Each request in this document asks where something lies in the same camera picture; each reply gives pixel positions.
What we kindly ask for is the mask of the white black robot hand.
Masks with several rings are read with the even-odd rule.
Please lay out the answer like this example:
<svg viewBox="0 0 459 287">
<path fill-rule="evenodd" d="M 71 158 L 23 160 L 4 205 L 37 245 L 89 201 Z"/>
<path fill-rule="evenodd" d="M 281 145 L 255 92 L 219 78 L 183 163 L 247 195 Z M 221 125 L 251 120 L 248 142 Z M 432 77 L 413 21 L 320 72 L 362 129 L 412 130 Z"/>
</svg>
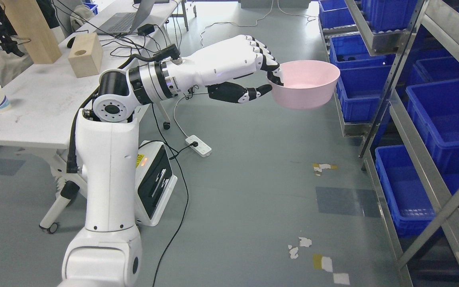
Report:
<svg viewBox="0 0 459 287">
<path fill-rule="evenodd" d="M 208 45 L 184 57 L 180 63 L 166 61 L 163 70 L 181 92 L 198 85 L 209 97 L 228 103 L 247 103 L 264 96 L 273 84 L 283 86 L 283 72 L 265 44 L 249 35 L 237 35 Z M 266 71 L 269 84 L 245 88 L 231 80 Z"/>
</svg>

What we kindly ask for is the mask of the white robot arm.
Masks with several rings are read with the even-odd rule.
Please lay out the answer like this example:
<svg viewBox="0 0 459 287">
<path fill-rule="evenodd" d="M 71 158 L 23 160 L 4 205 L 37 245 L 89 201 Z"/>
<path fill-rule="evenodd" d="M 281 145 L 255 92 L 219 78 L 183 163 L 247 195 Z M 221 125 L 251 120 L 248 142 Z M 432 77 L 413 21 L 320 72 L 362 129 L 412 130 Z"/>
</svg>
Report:
<svg viewBox="0 0 459 287">
<path fill-rule="evenodd" d="M 142 262 L 138 225 L 158 223 L 177 177 L 171 171 L 165 143 L 138 145 L 138 106 L 175 96 L 164 60 L 180 62 L 171 44 L 151 58 L 133 54 L 146 67 L 113 69 L 100 77 L 82 106 L 71 131 L 67 172 L 78 170 L 77 156 L 87 177 L 87 214 L 84 228 L 69 244 L 62 265 L 62 287 L 132 287 Z"/>
</svg>

